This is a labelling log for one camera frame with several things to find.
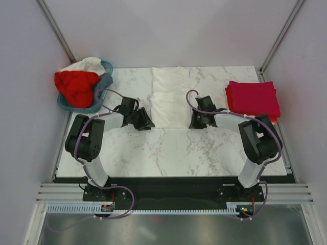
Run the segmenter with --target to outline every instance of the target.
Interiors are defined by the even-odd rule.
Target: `white cable tray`
[[[88,213],[88,214],[111,214],[112,212],[102,211],[101,204],[49,204],[47,213]],[[114,214],[121,214],[127,210],[115,210]],[[235,204],[227,204],[227,209],[208,210],[132,210],[133,214],[239,214],[236,212]]]

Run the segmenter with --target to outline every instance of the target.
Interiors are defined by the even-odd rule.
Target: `white arm segment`
[[[104,120],[104,132],[120,128],[123,125],[124,116],[119,113],[112,113],[111,115],[100,117],[99,119]],[[100,157],[92,160],[92,162],[83,161],[87,172],[98,185],[104,186],[108,180],[108,174],[103,169]],[[88,180],[89,184],[94,185],[91,180]]]
[[[100,117],[99,119],[105,121],[104,132],[106,132],[110,129],[120,128],[123,125],[124,116],[120,113],[113,112],[112,114]]]
[[[92,162],[83,161],[88,174],[91,176],[92,180],[100,186],[104,186],[108,180],[108,174],[103,169],[100,157],[97,156]],[[94,186],[92,180],[88,180],[89,184]]]
[[[216,114],[214,118],[217,127],[230,129],[236,133],[240,133],[239,124],[248,121],[248,119],[229,114]],[[263,163],[257,165],[256,163],[251,162],[248,158],[246,159],[242,172],[238,176],[238,180],[244,188],[250,188],[258,183],[256,177],[262,167]]]

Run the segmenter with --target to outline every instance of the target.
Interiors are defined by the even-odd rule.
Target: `metal floor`
[[[47,214],[54,229],[85,214]],[[266,206],[252,221],[223,215],[141,215],[90,219],[65,232],[44,231],[46,245],[307,245],[312,244],[300,206]]]

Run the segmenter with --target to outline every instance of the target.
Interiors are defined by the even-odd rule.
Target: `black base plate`
[[[256,202],[263,202],[264,195],[262,187],[256,185],[251,188],[244,189],[239,185],[221,185],[217,188],[219,200],[222,203],[228,202],[252,202],[254,197]]]
[[[95,186],[87,184],[84,189],[83,201],[85,202],[111,202],[112,191],[101,190]]]
[[[134,210],[184,210],[184,209],[224,209],[226,203],[221,200],[219,188],[227,188],[227,185],[237,184],[237,176],[229,177],[113,177],[111,182],[118,185],[127,186],[135,195]],[[293,174],[286,176],[262,176],[261,180],[267,183],[296,183]],[[64,178],[56,177],[54,183],[62,184],[78,184],[87,183],[87,178]],[[188,195],[194,195],[190,199],[184,196],[183,193],[187,191]],[[119,195],[115,193],[116,209],[128,209],[131,204],[131,195],[127,194],[126,199],[118,200]],[[263,201],[263,196],[254,194],[256,202]],[[111,201],[112,196],[109,194],[108,201]]]

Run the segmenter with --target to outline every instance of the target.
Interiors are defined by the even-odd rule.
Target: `folded red towel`
[[[87,108],[93,103],[92,88],[100,77],[89,71],[62,71],[55,73],[55,85],[65,96],[68,103],[75,108]]]
[[[237,83],[230,81],[226,90],[230,111],[247,114],[267,114],[272,121],[281,116],[276,90],[272,82]]]

